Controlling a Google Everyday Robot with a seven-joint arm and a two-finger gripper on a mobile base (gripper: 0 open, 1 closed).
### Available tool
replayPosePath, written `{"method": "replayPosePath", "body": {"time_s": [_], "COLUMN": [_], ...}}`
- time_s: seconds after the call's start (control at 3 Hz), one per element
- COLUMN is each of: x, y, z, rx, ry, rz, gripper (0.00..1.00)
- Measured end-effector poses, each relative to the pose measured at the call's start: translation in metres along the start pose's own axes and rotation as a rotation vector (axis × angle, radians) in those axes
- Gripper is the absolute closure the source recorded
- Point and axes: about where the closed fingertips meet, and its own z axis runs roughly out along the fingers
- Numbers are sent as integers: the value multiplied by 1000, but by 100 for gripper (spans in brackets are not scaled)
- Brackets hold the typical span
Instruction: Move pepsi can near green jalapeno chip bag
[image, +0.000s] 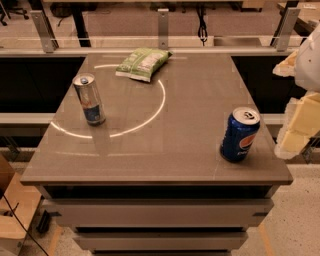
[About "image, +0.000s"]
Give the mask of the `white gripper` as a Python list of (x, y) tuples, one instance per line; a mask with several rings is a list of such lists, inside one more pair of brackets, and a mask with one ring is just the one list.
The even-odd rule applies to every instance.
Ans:
[[(311, 91), (320, 91), (320, 24), (302, 43), (278, 63), (273, 73), (295, 76), (295, 83)], [(302, 98), (291, 98), (286, 106), (274, 152), (281, 159), (299, 155), (310, 139), (320, 131), (320, 93), (308, 91)]]

